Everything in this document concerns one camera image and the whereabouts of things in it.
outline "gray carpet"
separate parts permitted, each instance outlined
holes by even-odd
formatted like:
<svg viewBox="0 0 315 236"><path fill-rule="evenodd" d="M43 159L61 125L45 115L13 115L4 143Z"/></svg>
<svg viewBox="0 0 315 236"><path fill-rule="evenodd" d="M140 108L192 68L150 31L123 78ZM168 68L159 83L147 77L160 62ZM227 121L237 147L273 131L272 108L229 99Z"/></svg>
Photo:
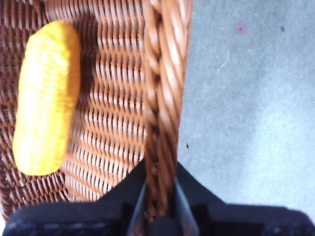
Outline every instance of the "gray carpet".
<svg viewBox="0 0 315 236"><path fill-rule="evenodd" d="M315 221L314 36L313 0L194 1L179 159L224 201Z"/></svg>

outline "black object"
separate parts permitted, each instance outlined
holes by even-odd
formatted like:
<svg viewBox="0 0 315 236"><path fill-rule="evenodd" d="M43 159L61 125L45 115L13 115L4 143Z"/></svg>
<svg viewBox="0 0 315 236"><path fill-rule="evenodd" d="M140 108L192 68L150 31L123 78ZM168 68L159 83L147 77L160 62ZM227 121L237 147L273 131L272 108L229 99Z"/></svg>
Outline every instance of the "black object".
<svg viewBox="0 0 315 236"><path fill-rule="evenodd" d="M45 203L23 207L8 221L3 236L126 235L145 177L142 161L125 180L95 203ZM284 207L225 204L180 164L177 179L200 235L315 236L314 225L302 212ZM156 235L156 228L173 230L173 235L182 234L174 219L153 222L147 228L147 235Z"/></svg>

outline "twisted wicker handle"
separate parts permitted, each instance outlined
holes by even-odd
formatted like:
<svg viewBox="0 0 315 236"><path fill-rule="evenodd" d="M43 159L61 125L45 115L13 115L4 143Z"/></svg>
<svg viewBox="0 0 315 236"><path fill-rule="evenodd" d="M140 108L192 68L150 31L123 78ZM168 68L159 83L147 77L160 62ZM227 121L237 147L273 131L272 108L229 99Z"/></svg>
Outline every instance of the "twisted wicker handle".
<svg viewBox="0 0 315 236"><path fill-rule="evenodd" d="M147 215L172 214L192 0L145 0Z"/></svg>

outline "yellow foam object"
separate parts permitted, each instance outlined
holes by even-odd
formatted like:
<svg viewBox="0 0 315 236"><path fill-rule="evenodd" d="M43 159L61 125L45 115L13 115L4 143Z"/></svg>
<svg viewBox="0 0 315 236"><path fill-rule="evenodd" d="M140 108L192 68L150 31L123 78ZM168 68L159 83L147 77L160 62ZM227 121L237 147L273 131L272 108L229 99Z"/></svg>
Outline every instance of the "yellow foam object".
<svg viewBox="0 0 315 236"><path fill-rule="evenodd" d="M68 23L48 23L29 38L20 73L12 145L22 173L47 175L65 161L79 90L79 36Z"/></svg>

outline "woven wicker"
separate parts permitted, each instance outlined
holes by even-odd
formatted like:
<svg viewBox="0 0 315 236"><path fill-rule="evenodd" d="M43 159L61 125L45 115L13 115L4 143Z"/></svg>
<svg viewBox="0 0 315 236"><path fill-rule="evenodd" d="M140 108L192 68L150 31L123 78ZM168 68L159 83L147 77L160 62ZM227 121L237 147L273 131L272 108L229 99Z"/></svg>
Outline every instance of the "woven wicker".
<svg viewBox="0 0 315 236"><path fill-rule="evenodd" d="M44 201L95 201L144 156L149 219L170 214L191 1L0 2L4 218ZM75 26L82 45L82 86L67 161L51 175L26 176L16 169L12 153L19 71L28 37L58 19Z"/></svg>

